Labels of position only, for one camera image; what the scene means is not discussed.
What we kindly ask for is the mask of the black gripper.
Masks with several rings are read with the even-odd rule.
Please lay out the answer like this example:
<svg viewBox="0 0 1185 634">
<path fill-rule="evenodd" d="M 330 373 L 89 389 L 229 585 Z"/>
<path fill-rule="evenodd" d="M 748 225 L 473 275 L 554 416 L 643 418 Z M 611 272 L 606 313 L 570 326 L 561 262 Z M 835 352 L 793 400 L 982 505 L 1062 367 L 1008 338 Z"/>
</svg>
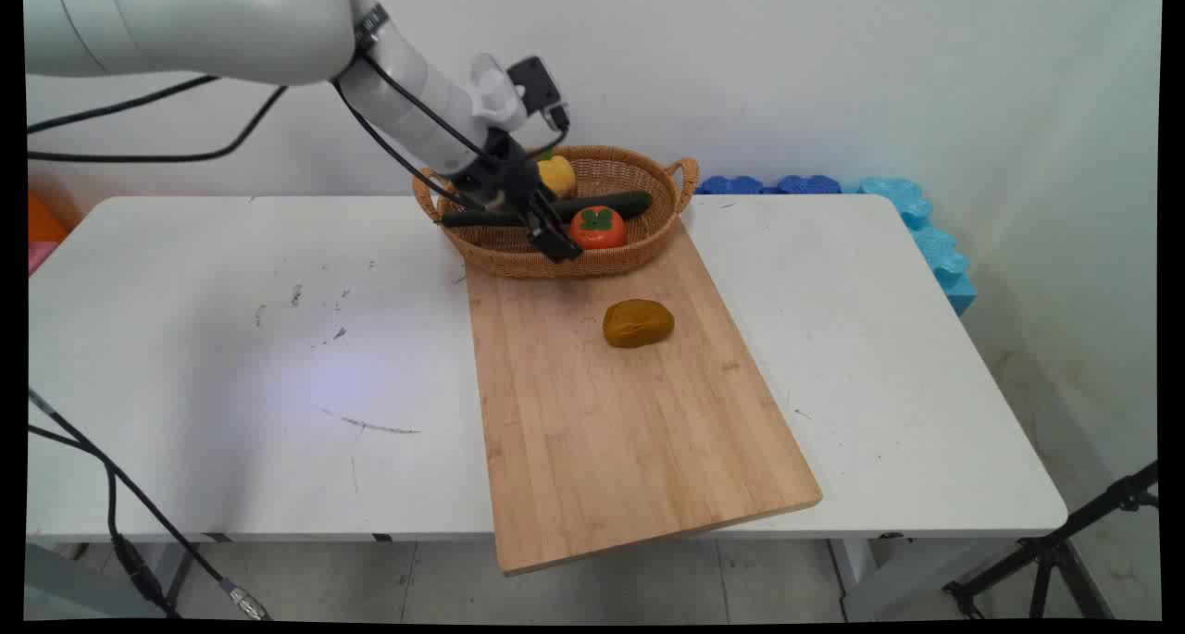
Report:
<svg viewBox="0 0 1185 634">
<path fill-rule="evenodd" d="M 529 220 L 530 245 L 551 262 L 583 255 L 583 246 L 555 212 L 555 192 L 542 180 L 538 155 L 526 152 L 508 132 L 486 132 L 481 153 L 457 171 L 457 192 L 486 211 Z"/>
</svg>

